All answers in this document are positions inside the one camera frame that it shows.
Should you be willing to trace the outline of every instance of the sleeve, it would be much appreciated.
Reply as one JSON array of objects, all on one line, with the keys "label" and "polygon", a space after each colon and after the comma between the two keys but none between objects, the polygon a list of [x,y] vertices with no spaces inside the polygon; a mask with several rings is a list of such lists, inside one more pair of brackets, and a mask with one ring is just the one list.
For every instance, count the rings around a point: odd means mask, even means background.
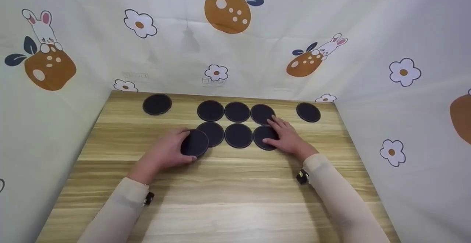
[{"label": "sleeve", "polygon": [[304,161],[309,183],[340,226],[345,243],[389,243],[366,203],[328,159],[315,154]]},{"label": "sleeve", "polygon": [[144,207],[149,186],[123,178],[78,243],[125,243]]}]

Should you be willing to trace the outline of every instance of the black felt disc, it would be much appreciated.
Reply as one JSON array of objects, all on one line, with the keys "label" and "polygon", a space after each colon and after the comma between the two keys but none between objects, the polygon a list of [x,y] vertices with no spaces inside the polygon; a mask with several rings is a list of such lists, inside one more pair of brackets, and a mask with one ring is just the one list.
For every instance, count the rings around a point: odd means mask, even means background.
[{"label": "black felt disc", "polygon": [[206,121],[200,124],[196,129],[205,133],[209,138],[209,147],[219,145],[224,139],[224,129],[213,121]]},{"label": "black felt disc", "polygon": [[224,107],[217,101],[203,101],[198,106],[197,112],[204,121],[217,121],[224,115]]},{"label": "black felt disc", "polygon": [[264,150],[270,151],[276,149],[276,147],[271,146],[270,144],[265,144],[263,139],[279,140],[280,138],[271,126],[262,125],[254,130],[254,142],[257,144],[257,146],[259,146],[259,148]]},{"label": "black felt disc", "polygon": [[301,102],[296,106],[296,112],[301,119],[308,122],[317,122],[321,119],[321,112],[319,109],[307,102]]},{"label": "black felt disc", "polygon": [[252,116],[252,119],[257,124],[261,125],[268,125],[266,119],[271,119],[272,115],[275,115],[275,112],[270,108],[270,106],[265,104],[256,104],[250,110],[250,116]]},{"label": "black felt disc", "polygon": [[250,109],[247,105],[241,102],[231,102],[226,105],[224,109],[226,117],[233,122],[247,121],[250,117]]},{"label": "black felt disc", "polygon": [[142,108],[150,115],[165,114],[172,107],[172,100],[165,94],[154,94],[144,100]]},{"label": "black felt disc", "polygon": [[235,148],[245,148],[252,143],[252,130],[245,124],[231,124],[224,134],[226,142]]},{"label": "black felt disc", "polygon": [[180,152],[186,156],[199,157],[207,151],[208,147],[208,136],[198,129],[192,129],[181,143]]}]

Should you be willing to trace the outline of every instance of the cartoon rabbit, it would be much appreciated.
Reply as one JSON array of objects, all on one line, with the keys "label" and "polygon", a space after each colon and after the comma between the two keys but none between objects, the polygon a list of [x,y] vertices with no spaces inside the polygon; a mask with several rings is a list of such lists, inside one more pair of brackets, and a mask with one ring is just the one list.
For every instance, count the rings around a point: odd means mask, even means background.
[{"label": "cartoon rabbit", "polygon": [[330,42],[321,45],[316,50],[313,50],[311,52],[312,55],[316,56],[318,54],[321,54],[321,55],[323,55],[321,60],[324,61],[325,59],[327,59],[328,55],[330,55],[332,52],[335,51],[335,49],[337,49],[337,47],[345,44],[348,41],[347,38],[344,37],[344,38],[340,39],[340,37],[342,37],[341,33],[335,34],[332,37],[332,40],[330,40]]},{"label": "cartoon rabbit", "polygon": [[48,44],[53,44],[58,50],[62,51],[62,45],[57,42],[54,31],[51,28],[52,15],[50,12],[43,10],[40,20],[36,18],[31,10],[23,9],[21,13],[23,17],[28,20],[39,42],[41,43],[41,52],[49,53],[50,49]]}]

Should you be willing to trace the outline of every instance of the pink bunny ear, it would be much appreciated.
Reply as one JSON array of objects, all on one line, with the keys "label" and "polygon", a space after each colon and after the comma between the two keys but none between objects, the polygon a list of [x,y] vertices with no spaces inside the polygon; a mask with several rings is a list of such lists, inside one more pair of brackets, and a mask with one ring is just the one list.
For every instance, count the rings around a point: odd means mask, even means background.
[{"label": "pink bunny ear", "polygon": [[342,38],[337,42],[337,46],[341,46],[341,45],[345,44],[347,41],[348,41],[347,38]]},{"label": "pink bunny ear", "polygon": [[43,10],[42,13],[41,13],[41,21],[44,22],[47,25],[50,25],[51,20],[52,20],[51,13],[48,12],[47,10]]},{"label": "pink bunny ear", "polygon": [[23,15],[23,17],[25,17],[28,22],[30,23],[30,25],[33,25],[36,23],[36,21],[38,20],[36,18],[36,16],[34,15],[34,13],[32,13],[31,10],[28,10],[27,8],[24,8],[22,11],[21,11],[21,14]]},{"label": "pink bunny ear", "polygon": [[342,34],[341,33],[337,33],[335,34],[333,37],[332,37],[332,40],[330,40],[330,42],[336,42],[338,39],[340,39],[340,37],[342,37]]}]

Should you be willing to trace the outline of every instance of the orange egg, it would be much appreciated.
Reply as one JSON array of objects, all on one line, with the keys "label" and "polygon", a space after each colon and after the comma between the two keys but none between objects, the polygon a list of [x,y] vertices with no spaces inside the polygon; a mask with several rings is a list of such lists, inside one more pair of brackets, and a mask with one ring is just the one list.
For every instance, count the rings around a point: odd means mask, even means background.
[{"label": "orange egg", "polygon": [[471,95],[466,94],[450,105],[450,116],[456,133],[471,144]]},{"label": "orange egg", "polygon": [[206,0],[205,15],[214,28],[226,33],[245,31],[251,19],[246,0]]},{"label": "orange egg", "polygon": [[311,52],[305,52],[288,64],[286,72],[294,77],[305,77],[313,73],[321,63],[321,54],[313,56]]},{"label": "orange egg", "polygon": [[62,89],[77,68],[64,52],[49,44],[50,52],[37,52],[25,60],[26,75],[34,84],[47,90]]}]

